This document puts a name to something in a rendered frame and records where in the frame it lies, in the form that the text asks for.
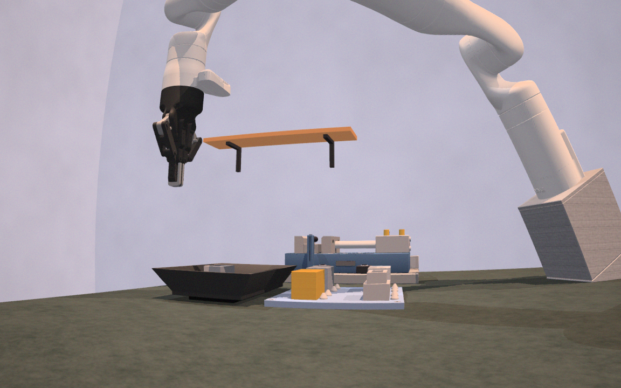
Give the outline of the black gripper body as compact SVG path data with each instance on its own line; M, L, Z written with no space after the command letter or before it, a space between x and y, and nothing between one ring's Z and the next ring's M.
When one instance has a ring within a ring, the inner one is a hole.
M196 130L195 118L202 112L203 107L204 92L198 88L170 86L162 90L160 111L163 113L162 119L169 113L174 142L179 142L180 120L187 120L187 129L188 123L194 123Z

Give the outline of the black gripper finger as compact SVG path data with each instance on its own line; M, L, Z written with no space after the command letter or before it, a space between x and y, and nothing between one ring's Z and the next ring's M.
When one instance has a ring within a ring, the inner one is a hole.
M166 121L167 120L167 121ZM187 130L187 120L180 120L179 142L174 142L171 126L169 125L169 113L161 121L153 123L153 130L157 139L158 148L162 157L166 157L169 162L168 185L182 185L182 163L183 147L185 147L185 131Z
M183 172L184 165L187 162L192 162L196 153L198 152L202 143L202 138L197 137L195 134L195 125L194 123L188 123L187 129L187 141L185 142L185 147L183 147L183 159L180 163L182 163L182 185L181 186L173 186L173 187L182 187L183 186ZM192 145L192 146L191 146Z

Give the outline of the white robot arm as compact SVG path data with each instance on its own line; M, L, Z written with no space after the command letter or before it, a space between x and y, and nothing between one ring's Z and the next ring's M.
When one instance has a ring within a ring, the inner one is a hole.
M236 1L166 0L166 18L196 31L171 37L162 90L190 86L219 98L231 95L226 81L205 70L205 59L221 11ZM538 199L557 196L585 177L566 132L558 129L535 82L509 82L499 75L524 54L519 34L505 20L469 0L350 1L419 33L466 35L459 41L459 52L502 120Z

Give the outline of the orange block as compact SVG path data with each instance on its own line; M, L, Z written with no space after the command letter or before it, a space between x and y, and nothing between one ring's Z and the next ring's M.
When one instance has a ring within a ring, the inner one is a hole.
M324 292L324 269L301 268L291 271L291 299L317 300Z

